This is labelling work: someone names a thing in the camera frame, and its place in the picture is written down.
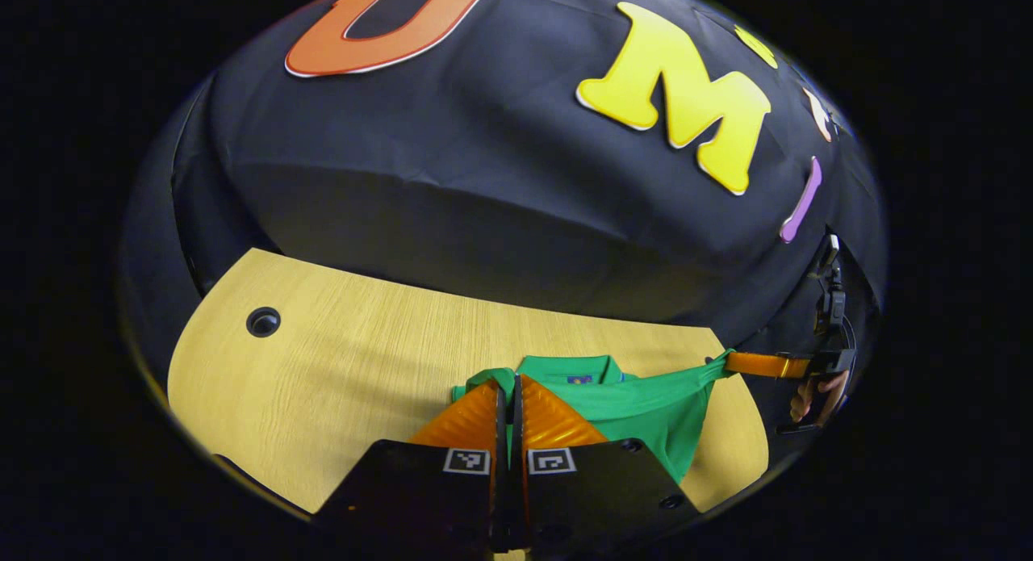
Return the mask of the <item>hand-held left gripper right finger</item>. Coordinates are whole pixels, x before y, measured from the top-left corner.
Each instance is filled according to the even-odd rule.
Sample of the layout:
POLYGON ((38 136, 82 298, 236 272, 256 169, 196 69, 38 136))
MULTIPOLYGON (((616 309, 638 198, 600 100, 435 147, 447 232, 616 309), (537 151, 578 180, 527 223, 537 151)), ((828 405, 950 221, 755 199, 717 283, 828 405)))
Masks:
POLYGON ((512 394, 512 546, 530 558, 616 558, 700 523, 645 441, 608 441, 546 386, 512 394))

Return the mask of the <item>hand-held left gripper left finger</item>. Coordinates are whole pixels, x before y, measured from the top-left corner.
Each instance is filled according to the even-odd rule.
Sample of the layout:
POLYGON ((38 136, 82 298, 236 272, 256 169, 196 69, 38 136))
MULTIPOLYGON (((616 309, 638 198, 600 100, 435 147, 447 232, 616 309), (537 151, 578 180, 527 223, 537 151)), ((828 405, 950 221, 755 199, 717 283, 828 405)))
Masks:
POLYGON ((315 513, 350 558, 490 558, 505 392, 483 382, 408 441, 380 439, 315 513))

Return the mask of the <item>green T-shirt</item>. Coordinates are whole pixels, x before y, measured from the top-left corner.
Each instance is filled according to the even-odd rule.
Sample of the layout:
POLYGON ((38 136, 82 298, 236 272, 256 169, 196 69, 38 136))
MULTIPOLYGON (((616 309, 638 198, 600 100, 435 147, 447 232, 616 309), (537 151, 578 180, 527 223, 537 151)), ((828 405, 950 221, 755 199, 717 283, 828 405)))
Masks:
POLYGON ((676 481, 692 465, 700 443, 713 385, 730 377, 727 359, 733 350, 701 366, 639 377, 624 372, 612 355, 594 359, 547 359, 528 355, 516 369, 497 367, 471 376, 450 389, 450 402, 488 380, 506 393, 516 375, 527 375, 545 386, 590 422, 606 440, 641 440, 676 481))

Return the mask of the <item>black backdrop cloth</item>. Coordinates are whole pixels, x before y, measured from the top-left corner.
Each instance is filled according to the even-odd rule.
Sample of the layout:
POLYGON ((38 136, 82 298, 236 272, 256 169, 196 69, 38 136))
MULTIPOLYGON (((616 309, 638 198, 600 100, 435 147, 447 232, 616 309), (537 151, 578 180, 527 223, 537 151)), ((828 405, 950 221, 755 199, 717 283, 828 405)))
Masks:
POLYGON ((207 72, 152 142, 119 317, 165 391, 204 297, 262 249, 810 353, 834 235, 862 374, 888 218, 829 90, 716 3, 317 0, 207 72))

